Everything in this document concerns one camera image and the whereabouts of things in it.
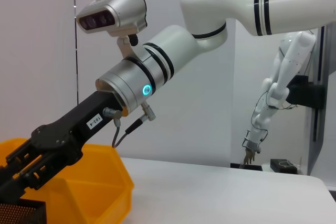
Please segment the white wall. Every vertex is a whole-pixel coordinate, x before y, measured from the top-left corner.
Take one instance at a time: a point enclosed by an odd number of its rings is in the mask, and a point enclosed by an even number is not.
[[[74,0],[1,0],[0,141],[77,104]]]
[[[92,0],[76,0],[80,11]],[[180,0],[146,0],[148,23],[141,43],[164,27],[184,26]],[[146,122],[118,147],[125,157],[228,166],[231,141],[235,22],[228,22],[229,38],[219,49],[199,56],[174,75],[148,102],[156,120]],[[79,98],[95,90],[94,81],[122,59],[116,39],[107,33],[86,35],[78,30]],[[122,120],[126,129],[141,115],[138,108]],[[113,123],[90,142],[111,144]]]
[[[241,143],[250,127],[255,103],[261,95],[261,83],[270,76],[282,36],[253,37],[237,22],[231,155],[233,163],[240,163],[244,157]],[[307,162],[309,140],[305,124],[309,120],[305,117],[306,110],[303,107],[277,112],[272,118],[269,135],[260,146],[261,154],[256,156],[256,164],[269,162],[270,158],[287,158],[298,164],[302,157],[303,162]]]

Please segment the mesh basket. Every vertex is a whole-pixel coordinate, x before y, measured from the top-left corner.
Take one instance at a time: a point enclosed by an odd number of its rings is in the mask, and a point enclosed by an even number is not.
[[[46,224],[46,204],[20,199],[18,204],[0,203],[0,224]]]

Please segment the black stripe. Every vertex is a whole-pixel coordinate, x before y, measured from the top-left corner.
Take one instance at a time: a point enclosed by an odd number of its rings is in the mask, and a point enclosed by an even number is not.
[[[193,34],[193,36],[194,36],[195,39],[205,39],[205,38],[209,38],[209,37],[212,37],[212,36],[215,36],[215,35],[219,34],[225,28],[226,28],[226,22],[222,27],[220,27],[219,29],[217,29],[215,31],[212,31],[211,33],[208,33],[208,34]]]
[[[256,23],[258,36],[262,36],[263,33],[261,32],[261,26],[260,26],[259,0],[254,0],[254,21]]]
[[[160,68],[162,70],[162,73],[163,73],[163,78],[164,78],[163,85],[164,85],[168,81],[168,71],[167,71],[165,65],[163,64],[163,62],[159,59],[159,57],[152,50],[149,50],[148,48],[145,48],[145,49],[147,50],[147,52],[149,52],[149,54],[152,56],[152,58],[160,66]]]
[[[139,60],[137,60],[137,59],[135,59],[131,56],[127,56],[123,60],[128,60],[128,61],[136,64],[145,73],[145,75],[149,79],[149,82],[151,83],[152,90],[153,90],[152,94],[154,94],[155,91],[156,91],[155,80],[154,80],[154,77],[152,76],[152,73],[150,73],[150,71],[147,69],[147,67],[141,61],[139,61]]]
[[[156,45],[154,43],[151,43],[151,42],[147,42],[144,45],[150,46],[150,47],[154,48],[155,50],[157,50],[162,55],[162,57],[167,61],[169,69],[170,69],[170,78],[169,79],[171,79],[174,75],[174,65],[173,65],[172,61],[170,60],[170,58],[168,57],[168,55],[165,53],[165,51],[163,51],[162,48],[159,47],[158,45]]]
[[[264,0],[264,15],[267,35],[272,35],[271,23],[269,20],[269,0]]]

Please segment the robotic hand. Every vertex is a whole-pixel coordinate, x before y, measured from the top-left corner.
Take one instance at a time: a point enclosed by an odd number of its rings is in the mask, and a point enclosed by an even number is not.
[[[38,127],[7,156],[7,166],[0,167],[0,201],[17,200],[27,187],[38,190],[75,164],[84,143],[111,120],[117,127],[114,147],[145,120],[154,120],[146,99],[193,58],[221,46],[227,38],[227,18],[239,20],[255,36],[309,30],[336,21],[335,3],[329,0],[181,0],[181,8],[187,29],[167,27],[144,45],[137,45],[136,34],[147,26],[145,0],[95,0],[77,15],[84,32],[107,31],[119,37],[123,60],[96,81],[95,93],[56,122]],[[265,98],[277,108],[286,93],[281,71]],[[140,105],[144,115],[115,143],[121,117]]]
[[[260,153],[259,145],[268,135],[271,117],[278,110],[294,108],[281,108],[289,94],[287,85],[297,74],[306,74],[315,42],[316,37],[310,30],[287,33],[281,41],[271,77],[263,81],[261,96],[251,116],[251,128],[242,143],[246,151],[244,164],[251,164],[255,153]]]

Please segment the label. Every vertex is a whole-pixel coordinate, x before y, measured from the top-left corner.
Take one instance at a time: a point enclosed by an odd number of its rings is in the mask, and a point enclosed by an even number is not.
[[[103,121],[103,118],[101,118],[100,114],[98,113],[89,122],[87,122],[86,125],[89,126],[90,130],[92,130],[101,121]]]

